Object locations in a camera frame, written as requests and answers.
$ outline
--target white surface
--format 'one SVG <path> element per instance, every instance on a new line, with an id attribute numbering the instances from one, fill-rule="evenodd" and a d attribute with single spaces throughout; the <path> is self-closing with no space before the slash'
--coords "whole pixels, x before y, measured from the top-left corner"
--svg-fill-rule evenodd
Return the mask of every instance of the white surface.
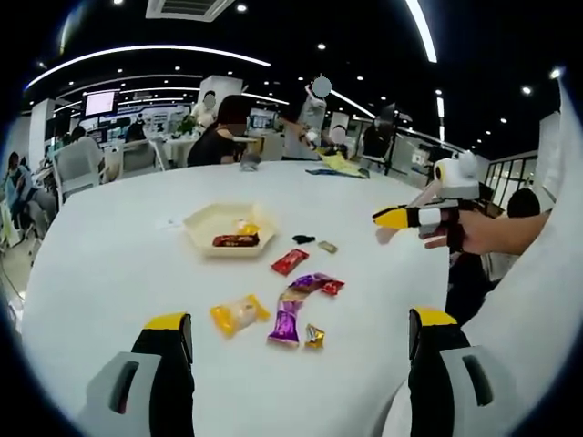
<path id="1" fill-rule="evenodd" d="M 561 97 L 558 144 L 566 171 L 557 204 L 538 239 L 464 326 L 473 345 L 489 349 L 513 374 L 520 416 L 558 376 L 583 321 L 583 134 L 564 92 Z"/>
<path id="2" fill-rule="evenodd" d="M 424 249 L 414 230 L 388 246 L 376 243 L 372 214 L 409 202 L 417 189 L 377 175 L 304 171 L 317 167 L 185 168 L 72 197 L 37 255 L 23 319 L 26 353 L 63 412 L 79 412 L 90 379 L 131 349 L 150 318 L 185 310 L 192 315 L 197 436 L 366 435 L 380 402 L 409 372 L 409 309 L 445 305 L 447 249 Z M 259 258 L 203 260 L 192 247 L 179 223 L 221 201 L 273 211 L 281 234 Z M 339 251 L 302 246 L 310 258 L 285 279 L 270 264 L 302 233 Z M 335 299 L 312 295 L 299 314 L 302 340 L 313 323 L 326 331 L 325 350 L 267 345 L 280 293 L 316 271 L 346 282 Z M 209 309 L 249 293 L 272 311 L 271 320 L 225 340 Z"/>

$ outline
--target human hand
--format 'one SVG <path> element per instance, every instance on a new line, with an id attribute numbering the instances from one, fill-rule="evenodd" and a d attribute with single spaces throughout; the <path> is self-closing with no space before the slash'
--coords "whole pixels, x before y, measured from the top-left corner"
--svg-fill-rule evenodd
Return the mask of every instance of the human hand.
<path id="1" fill-rule="evenodd" d="M 450 213 L 442 211 L 442 220 L 447 221 Z M 496 232 L 495 220 L 486 217 L 476 211 L 459 211 L 459 222 L 464 229 L 464 241 L 462 249 L 464 252 L 475 253 L 476 255 L 484 255 L 494 251 L 496 241 L 500 238 Z M 421 239 L 434 239 L 427 241 L 425 247 L 427 249 L 442 248 L 447 246 L 447 231 L 446 227 L 440 227 L 431 234 L 421 235 Z"/>

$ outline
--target table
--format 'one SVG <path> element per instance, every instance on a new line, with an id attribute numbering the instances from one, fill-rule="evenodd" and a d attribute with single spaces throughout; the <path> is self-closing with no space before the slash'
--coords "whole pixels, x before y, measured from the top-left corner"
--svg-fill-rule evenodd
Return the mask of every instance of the table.
<path id="1" fill-rule="evenodd" d="M 91 378 L 131 349 L 150 318 L 185 310 L 198 437 L 367 435 L 408 375 L 409 309 L 445 305 L 448 252 L 424 249 L 413 230 L 376 243 L 372 214 L 407 203 L 416 188 L 381 175 L 304 171 L 320 165 L 184 168 L 73 196 L 38 253 L 23 318 L 26 354 L 61 410 L 79 412 Z M 179 223 L 217 201 L 259 202 L 281 234 L 255 260 L 202 259 Z M 269 266 L 294 247 L 295 234 L 339 251 L 302 247 L 310 259 L 285 279 Z M 299 314 L 301 339 L 312 323 L 326 331 L 325 350 L 266 344 L 280 293 L 315 271 L 346 281 L 336 298 L 316 293 Z M 249 293 L 272 312 L 270 321 L 225 340 L 209 309 Z"/>

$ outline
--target yellow candy wrapper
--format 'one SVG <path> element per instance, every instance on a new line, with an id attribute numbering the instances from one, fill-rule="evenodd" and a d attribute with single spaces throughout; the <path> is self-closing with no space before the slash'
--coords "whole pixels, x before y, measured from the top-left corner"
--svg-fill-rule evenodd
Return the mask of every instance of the yellow candy wrapper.
<path id="1" fill-rule="evenodd" d="M 308 324 L 306 326 L 306 334 L 308 335 L 308 340 L 304 343 L 306 348 L 321 349 L 324 347 L 325 332 L 323 330 Z"/>
<path id="2" fill-rule="evenodd" d="M 254 294 L 226 305 L 210 309 L 210 316 L 227 337 L 234 336 L 254 321 L 266 321 L 270 313 L 264 309 Z"/>

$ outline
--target black hair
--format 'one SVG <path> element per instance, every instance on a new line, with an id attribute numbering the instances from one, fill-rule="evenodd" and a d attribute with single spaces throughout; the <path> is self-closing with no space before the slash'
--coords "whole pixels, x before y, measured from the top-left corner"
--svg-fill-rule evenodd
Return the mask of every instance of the black hair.
<path id="1" fill-rule="evenodd" d="M 81 137 L 84 137 L 85 134 L 85 129 L 82 126 L 77 126 L 73 129 L 73 132 L 71 132 L 71 142 L 77 141 Z"/>
<path id="2" fill-rule="evenodd" d="M 540 214 L 540 203 L 537 195 L 529 188 L 521 188 L 516 191 L 506 208 L 506 213 L 511 218 L 533 217 Z"/>

